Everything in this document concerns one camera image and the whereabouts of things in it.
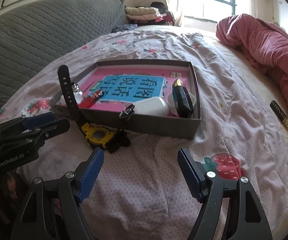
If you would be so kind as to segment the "person's left hand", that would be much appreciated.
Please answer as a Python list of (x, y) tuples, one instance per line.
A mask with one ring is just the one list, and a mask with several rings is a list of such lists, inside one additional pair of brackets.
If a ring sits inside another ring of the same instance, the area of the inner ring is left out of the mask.
[(16, 199), (16, 181), (10, 172), (0, 174), (0, 219), (9, 224), (8, 210), (12, 200)]

